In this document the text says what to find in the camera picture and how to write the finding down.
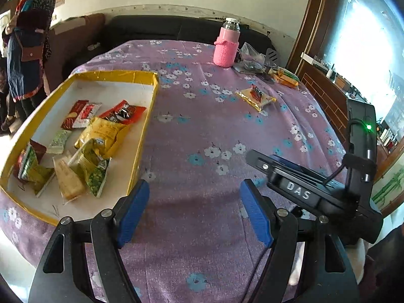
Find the green yellow pea snack packet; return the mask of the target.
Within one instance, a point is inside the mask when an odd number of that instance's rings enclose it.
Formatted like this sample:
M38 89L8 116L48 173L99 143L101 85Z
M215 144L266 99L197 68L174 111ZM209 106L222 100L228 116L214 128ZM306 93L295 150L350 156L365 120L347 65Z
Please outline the green yellow pea snack packet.
M111 160L101 156L102 148L102 139L89 139L68 162L68 166L85 182L96 198L100 198L103 192Z

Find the red dark candy packet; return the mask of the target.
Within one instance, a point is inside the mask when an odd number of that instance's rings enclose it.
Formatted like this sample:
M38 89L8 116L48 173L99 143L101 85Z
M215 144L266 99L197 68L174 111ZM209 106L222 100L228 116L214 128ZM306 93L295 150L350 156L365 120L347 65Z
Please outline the red dark candy packet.
M262 91L258 88L258 86L256 85L252 85L251 86L251 90L250 90L250 94L252 96L252 98L258 102L262 101Z

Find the white red small packet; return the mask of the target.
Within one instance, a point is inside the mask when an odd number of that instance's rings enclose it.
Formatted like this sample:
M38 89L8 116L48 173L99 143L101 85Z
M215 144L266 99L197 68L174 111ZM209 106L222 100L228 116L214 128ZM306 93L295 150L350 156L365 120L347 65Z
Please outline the white red small packet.
M74 129L86 128L89 125L90 120L99 111L101 106L102 106L101 103L86 103L84 108L81 110L81 112L75 119L72 128Z

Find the red chocolate snack packet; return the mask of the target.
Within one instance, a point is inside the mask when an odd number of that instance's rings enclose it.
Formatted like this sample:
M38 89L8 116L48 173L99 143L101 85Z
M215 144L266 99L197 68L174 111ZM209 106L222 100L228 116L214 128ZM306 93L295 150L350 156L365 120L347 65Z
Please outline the red chocolate snack packet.
M129 125L137 122L145 110L146 107L130 105L126 100L122 100L118 105L98 115L98 117L110 122Z

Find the beige wafer packet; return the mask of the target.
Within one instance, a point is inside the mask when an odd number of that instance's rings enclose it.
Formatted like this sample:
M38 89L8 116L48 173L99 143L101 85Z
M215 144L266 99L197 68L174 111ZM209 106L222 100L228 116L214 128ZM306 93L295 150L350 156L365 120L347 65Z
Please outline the beige wafer packet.
M86 193L86 187L82 179L70 168L66 161L66 157L53 158L54 172L64 204L68 204Z

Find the large beige cracker packet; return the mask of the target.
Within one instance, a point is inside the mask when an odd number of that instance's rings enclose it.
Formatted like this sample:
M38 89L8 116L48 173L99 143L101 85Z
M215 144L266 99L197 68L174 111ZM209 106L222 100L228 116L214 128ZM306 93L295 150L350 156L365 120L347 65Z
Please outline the large beige cracker packet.
M258 112L262 112L267 105L277 101L275 97L268 95L256 85L236 91L236 94Z

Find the purple floral tablecloth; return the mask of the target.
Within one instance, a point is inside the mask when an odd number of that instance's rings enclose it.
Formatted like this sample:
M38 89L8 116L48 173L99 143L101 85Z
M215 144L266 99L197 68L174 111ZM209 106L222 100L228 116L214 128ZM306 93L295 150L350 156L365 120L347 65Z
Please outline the purple floral tablecloth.
M331 174L344 146L315 98L214 63L151 63L103 53L76 72L150 70L159 90L140 178L150 199L122 259L143 302L239 302L263 250L239 185L265 177L246 164L255 149ZM258 86L277 99L258 112L236 91Z

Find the orange biscuit boxes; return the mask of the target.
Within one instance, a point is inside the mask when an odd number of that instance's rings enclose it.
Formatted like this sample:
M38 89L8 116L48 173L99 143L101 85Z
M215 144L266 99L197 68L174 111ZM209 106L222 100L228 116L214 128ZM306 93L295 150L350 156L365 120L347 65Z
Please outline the orange biscuit boxes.
M286 70L285 68L278 67L277 69L271 70L272 78L277 81L277 83L289 88L297 89L299 84L299 78L292 72Z

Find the yellow snack bag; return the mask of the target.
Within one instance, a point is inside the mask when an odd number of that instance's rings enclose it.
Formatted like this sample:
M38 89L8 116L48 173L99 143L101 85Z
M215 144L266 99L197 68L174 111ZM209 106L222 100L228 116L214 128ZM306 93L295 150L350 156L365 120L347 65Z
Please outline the yellow snack bag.
M94 117L91 119L74 144L80 149L88 140L94 139L95 152L103 159L111 158L130 132L130 125L118 124L108 120Z

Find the clear plastic bag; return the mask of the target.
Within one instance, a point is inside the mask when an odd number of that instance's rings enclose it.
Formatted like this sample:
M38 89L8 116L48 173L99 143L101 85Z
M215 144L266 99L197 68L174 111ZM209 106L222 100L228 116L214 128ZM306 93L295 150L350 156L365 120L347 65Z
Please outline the clear plastic bag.
M233 68L239 73L256 74L265 69L266 56L256 51L248 42L238 50Z

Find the grey phone stand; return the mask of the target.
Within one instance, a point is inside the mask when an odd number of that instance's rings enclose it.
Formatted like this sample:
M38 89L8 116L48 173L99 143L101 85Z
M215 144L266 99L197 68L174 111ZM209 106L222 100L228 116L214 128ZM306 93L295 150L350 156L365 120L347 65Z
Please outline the grey phone stand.
M272 48L267 48L264 65L267 68L277 68L279 65L279 53Z

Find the long red chip packet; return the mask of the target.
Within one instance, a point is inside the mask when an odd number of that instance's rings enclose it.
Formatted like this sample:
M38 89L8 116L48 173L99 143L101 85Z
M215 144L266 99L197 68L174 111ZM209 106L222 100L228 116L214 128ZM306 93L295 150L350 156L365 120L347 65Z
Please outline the long red chip packet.
M79 113L84 109L88 102L89 100L77 100L70 109L70 112L68 112L67 116L64 118L61 128L69 131L72 130L72 126L76 121Z

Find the pink knit-sleeved bottle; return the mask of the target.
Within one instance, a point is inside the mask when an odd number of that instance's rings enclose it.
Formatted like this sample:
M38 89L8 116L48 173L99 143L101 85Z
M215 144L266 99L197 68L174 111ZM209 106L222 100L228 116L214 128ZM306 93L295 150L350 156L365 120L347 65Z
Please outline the pink knit-sleeved bottle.
M232 67L238 52L240 25L235 18L226 18L214 42L213 63L223 68Z

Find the black sofa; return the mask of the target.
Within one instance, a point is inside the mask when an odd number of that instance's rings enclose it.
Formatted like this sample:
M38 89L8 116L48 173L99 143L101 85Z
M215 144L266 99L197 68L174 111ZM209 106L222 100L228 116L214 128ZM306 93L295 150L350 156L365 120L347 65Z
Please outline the black sofa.
M126 62L213 63L222 23L184 16L116 16L98 34L101 51Z

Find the woman in dark coat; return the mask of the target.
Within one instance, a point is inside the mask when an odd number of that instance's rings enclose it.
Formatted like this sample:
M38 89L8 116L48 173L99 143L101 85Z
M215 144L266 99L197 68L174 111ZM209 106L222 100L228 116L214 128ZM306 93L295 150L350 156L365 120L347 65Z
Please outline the woman in dark coat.
M49 28L56 0L20 0L2 33L10 95L22 122L46 99L44 63L51 56Z

